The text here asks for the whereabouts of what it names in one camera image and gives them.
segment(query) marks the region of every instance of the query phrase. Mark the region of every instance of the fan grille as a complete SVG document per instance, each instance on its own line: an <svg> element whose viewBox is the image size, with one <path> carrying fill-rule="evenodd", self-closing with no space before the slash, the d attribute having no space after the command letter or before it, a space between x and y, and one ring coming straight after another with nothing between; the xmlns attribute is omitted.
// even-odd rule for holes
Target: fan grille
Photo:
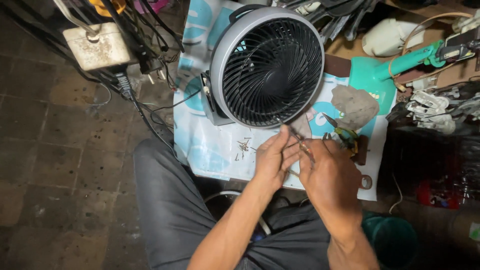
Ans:
<svg viewBox="0 0 480 270"><path fill-rule="evenodd" d="M303 108L321 71L322 49L312 29L295 19L272 19L236 44L225 65L223 97L237 120L268 127Z"/></svg>

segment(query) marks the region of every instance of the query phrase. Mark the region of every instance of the man's left hand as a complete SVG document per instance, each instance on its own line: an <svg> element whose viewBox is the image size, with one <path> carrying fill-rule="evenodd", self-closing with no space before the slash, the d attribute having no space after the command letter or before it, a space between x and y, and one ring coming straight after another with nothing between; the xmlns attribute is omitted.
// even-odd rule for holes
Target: man's left hand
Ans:
<svg viewBox="0 0 480 270"><path fill-rule="evenodd" d="M282 125L278 134L258 147L255 177L252 180L267 184L273 193L280 189L288 169L300 158L297 142L290 136L289 127Z"/></svg>

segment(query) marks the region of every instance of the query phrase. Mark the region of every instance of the leg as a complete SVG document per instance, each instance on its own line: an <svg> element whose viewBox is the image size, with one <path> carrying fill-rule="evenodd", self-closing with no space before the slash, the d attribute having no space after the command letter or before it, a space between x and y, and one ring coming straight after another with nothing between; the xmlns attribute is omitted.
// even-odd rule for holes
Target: leg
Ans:
<svg viewBox="0 0 480 270"><path fill-rule="evenodd" d="M280 232L252 244L251 262L261 269L329 269L330 233L312 205L283 209L269 224Z"/></svg>
<svg viewBox="0 0 480 270"><path fill-rule="evenodd" d="M147 139L133 156L140 223L150 267L186 269L216 221L169 148Z"/></svg>

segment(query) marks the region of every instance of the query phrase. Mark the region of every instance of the fan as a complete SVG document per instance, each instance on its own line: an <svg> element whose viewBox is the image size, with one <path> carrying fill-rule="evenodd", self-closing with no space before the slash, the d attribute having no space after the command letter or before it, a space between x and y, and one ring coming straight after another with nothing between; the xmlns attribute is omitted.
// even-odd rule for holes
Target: fan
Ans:
<svg viewBox="0 0 480 270"><path fill-rule="evenodd" d="M322 77L318 32L293 11L263 5L243 6L229 19L210 71L202 74L207 117L214 125L237 122L251 128L290 120L310 101Z"/></svg>

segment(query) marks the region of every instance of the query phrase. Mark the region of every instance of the man's right hand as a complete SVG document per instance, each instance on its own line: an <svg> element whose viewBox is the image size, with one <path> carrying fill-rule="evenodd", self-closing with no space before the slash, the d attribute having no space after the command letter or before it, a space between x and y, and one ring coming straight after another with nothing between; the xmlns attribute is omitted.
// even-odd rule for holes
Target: man's right hand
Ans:
<svg viewBox="0 0 480 270"><path fill-rule="evenodd" d="M315 159L314 167L300 154L300 181L326 228L339 242L358 232L362 213L357 200L361 173L346 150L333 140L305 140Z"/></svg>

